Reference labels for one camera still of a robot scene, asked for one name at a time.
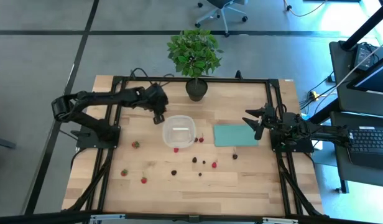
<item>potted plant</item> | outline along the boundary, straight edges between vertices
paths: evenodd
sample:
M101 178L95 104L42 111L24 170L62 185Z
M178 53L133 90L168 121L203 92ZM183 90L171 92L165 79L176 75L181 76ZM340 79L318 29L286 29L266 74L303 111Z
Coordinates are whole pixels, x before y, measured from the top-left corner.
M222 58L216 56L216 52L223 53L218 49L218 41L210 30L185 30L180 35L171 37L167 43L170 58L176 65L176 71L184 76L192 77L186 82L186 92L193 101L200 101L208 85L204 79L199 78L203 72L208 75L221 66Z

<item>table leg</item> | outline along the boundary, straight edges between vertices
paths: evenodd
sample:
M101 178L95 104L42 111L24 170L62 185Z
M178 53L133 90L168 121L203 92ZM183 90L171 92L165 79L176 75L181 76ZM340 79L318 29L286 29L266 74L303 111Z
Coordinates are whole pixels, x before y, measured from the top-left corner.
M338 99L333 100L331 103L329 103L327 106L325 106L323 109L321 109L317 114L313 115L311 118L309 118L309 121L311 121L313 124L321 124L328 118L330 118L330 112L336 111L340 112L339 108L339 101Z
M9 149L14 149L16 147L16 144L7 140L0 139L0 146L7 147Z
M349 193L349 186L348 186L348 181L346 180L341 180L341 187L336 189L339 193L342 194L348 194Z

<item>office chair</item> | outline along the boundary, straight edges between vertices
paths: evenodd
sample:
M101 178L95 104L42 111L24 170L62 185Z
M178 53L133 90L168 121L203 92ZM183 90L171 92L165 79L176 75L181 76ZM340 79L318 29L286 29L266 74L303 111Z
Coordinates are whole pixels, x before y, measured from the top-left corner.
M222 16L223 23L224 23L224 29L225 29L224 36L229 37L230 34L229 34L229 30L228 30L228 25L226 23L226 18L224 16L224 9L231 9L233 11L244 14L245 16L242 18L243 22L247 22L247 20L248 20L248 17L246 16L247 14L245 12L242 12L240 10L237 10L235 8L230 7L231 5L238 3L236 0L208 0L208 2L211 3L212 5L214 5L216 7L216 9L211 10L209 13L205 14L203 17L197 19L196 24L195 24L195 26L197 28L200 28L200 26L201 26L200 22L201 21L203 21L203 20L216 14L217 18L220 18ZM203 4L199 2L198 7L203 7Z

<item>strawberry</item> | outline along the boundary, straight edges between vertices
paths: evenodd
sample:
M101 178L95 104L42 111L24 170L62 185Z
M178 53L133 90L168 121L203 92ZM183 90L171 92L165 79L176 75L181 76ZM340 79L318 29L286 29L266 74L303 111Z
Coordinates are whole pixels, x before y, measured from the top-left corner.
M128 170L124 169L121 171L121 175L125 177L128 174Z
M203 142L204 141L204 134L203 134L203 137L199 138L198 139L199 142Z
M141 146L141 145L139 144L139 142L137 142L137 141L132 142L132 147L133 147L133 148L137 149L137 148L140 147L140 146Z

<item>teal cloth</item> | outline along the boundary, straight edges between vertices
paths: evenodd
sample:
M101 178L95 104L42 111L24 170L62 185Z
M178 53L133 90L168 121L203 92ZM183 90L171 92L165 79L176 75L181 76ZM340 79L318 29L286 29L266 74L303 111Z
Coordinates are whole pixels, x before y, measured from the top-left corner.
M214 125L215 146L257 146L255 132L246 124Z

